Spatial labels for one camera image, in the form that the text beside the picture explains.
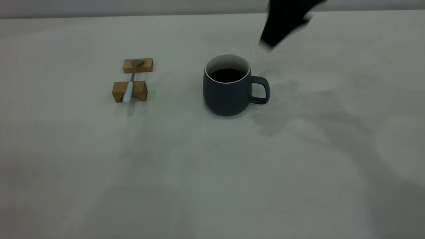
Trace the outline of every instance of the gray wall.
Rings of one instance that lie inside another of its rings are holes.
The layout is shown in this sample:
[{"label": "gray wall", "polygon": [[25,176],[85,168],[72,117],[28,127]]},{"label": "gray wall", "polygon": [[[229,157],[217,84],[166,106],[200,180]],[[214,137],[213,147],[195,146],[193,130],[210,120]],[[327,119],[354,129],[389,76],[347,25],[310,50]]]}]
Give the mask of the gray wall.
[{"label": "gray wall", "polygon": [[[263,12],[268,0],[1,0],[0,18]],[[425,8],[425,0],[328,0],[319,10]]]}]

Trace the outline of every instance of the dark blue mug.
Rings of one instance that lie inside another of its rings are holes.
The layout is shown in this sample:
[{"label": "dark blue mug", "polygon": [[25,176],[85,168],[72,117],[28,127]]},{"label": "dark blue mug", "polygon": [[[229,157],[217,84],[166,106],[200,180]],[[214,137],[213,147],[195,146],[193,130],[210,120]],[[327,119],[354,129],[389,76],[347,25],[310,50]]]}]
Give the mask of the dark blue mug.
[{"label": "dark blue mug", "polygon": [[[213,73],[224,69],[234,69],[245,73],[245,76],[235,79],[233,82],[211,77]],[[266,98],[252,96],[252,84],[254,83],[264,86]],[[239,114],[248,107],[250,102],[263,105],[270,98],[270,87],[267,80],[262,77],[253,77],[248,61],[230,54],[214,57],[207,63],[204,70],[203,88],[206,105],[212,112],[221,116]]]}]

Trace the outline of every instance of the light blue spoon handle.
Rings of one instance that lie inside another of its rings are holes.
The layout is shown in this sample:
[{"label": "light blue spoon handle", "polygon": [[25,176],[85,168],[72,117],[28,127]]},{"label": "light blue spoon handle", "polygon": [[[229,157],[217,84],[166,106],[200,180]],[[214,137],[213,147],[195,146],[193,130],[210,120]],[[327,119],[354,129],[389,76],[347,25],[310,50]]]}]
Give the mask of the light blue spoon handle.
[{"label": "light blue spoon handle", "polygon": [[130,102],[131,101],[131,96],[133,95],[133,81],[129,81],[128,85],[127,85],[127,89],[125,90],[124,96],[122,98],[123,102]]}]

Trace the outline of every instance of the white table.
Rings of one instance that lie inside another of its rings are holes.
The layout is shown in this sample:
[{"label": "white table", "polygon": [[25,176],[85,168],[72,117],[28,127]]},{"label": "white table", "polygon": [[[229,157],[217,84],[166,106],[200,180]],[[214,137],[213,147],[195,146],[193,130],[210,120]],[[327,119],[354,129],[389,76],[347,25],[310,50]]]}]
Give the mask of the white table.
[{"label": "white table", "polygon": [[[0,20],[0,237],[424,238],[425,11],[314,13],[272,53],[265,19]],[[223,53],[268,104],[206,110]],[[148,101],[115,103],[138,57]]]}]

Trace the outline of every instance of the coffee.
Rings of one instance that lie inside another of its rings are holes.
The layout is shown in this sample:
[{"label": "coffee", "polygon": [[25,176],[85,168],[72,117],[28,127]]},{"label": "coffee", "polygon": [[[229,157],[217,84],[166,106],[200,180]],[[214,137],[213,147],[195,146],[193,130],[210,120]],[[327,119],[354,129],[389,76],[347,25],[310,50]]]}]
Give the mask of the coffee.
[{"label": "coffee", "polygon": [[221,69],[210,74],[210,77],[218,82],[231,83],[242,79],[245,72],[236,69]]}]

